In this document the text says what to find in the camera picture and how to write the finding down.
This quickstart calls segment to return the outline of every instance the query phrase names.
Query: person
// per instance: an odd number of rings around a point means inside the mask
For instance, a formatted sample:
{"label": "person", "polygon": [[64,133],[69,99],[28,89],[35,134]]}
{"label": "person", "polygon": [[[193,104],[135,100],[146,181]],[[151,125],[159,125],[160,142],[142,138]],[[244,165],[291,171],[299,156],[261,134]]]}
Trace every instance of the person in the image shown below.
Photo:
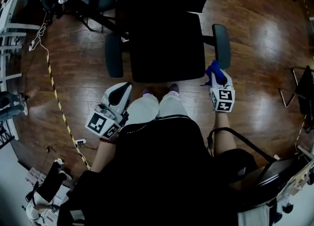
{"label": "person", "polygon": [[11,94],[8,91],[0,92],[0,121],[6,121],[24,112],[28,115],[26,100],[21,94]]}
{"label": "person", "polygon": [[[160,103],[145,89],[127,111],[118,139],[100,142],[91,171],[82,174],[61,205],[58,225],[237,225],[225,189],[232,180],[224,176],[257,165],[236,147],[233,135],[217,132],[211,157],[177,85]],[[226,113],[215,113],[215,127],[229,127]]]}
{"label": "person", "polygon": [[26,206],[26,214],[33,225],[53,226],[57,224],[59,206],[51,204],[51,201],[60,189],[62,182],[71,179],[71,176],[64,171],[64,160],[56,159],[43,184],[27,195],[29,202]]}

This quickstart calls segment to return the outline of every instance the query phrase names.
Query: wooden floor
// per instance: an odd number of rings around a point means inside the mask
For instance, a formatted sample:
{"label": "wooden floor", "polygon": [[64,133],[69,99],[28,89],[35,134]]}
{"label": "wooden floor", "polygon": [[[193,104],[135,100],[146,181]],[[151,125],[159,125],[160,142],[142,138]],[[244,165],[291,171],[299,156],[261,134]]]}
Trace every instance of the wooden floor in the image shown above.
{"label": "wooden floor", "polygon": [[[314,66],[303,0],[207,0],[200,19],[203,34],[212,34],[212,24],[222,24],[229,32],[232,65],[227,72],[236,94],[234,109],[229,114],[231,127],[270,155],[293,154],[304,117],[299,113],[297,101],[288,109],[283,106],[278,87],[293,90],[290,67]],[[90,32],[74,18],[63,16],[47,28],[43,43],[50,51],[54,83],[74,137],[86,138],[90,147],[97,147],[98,138],[84,128],[87,116],[108,87],[132,81],[132,77],[127,55],[123,57],[124,78],[109,77],[104,61],[104,41],[109,31],[104,29],[100,33],[100,25],[89,23],[97,32]],[[208,66],[214,59],[214,49],[205,45],[205,51]],[[43,48],[23,53],[20,68],[24,74],[32,59],[26,87],[27,94],[32,96],[28,102],[29,114],[14,120],[20,137],[13,143],[14,150],[23,163],[40,170],[46,157],[45,148],[52,146],[44,172],[47,173],[55,158],[62,157],[71,174],[78,176],[86,167],[73,149],[55,101]],[[178,82],[182,103],[200,126],[204,138],[214,124],[208,88],[200,86],[207,80],[204,77]],[[146,87],[160,99],[170,84],[134,83],[133,99],[140,97]],[[25,88],[25,78],[19,88]],[[312,138],[313,135],[302,131],[298,142],[309,149]],[[237,143],[253,153],[260,166],[265,164],[261,156],[242,142]],[[96,151],[82,149],[82,152],[92,164]]]}

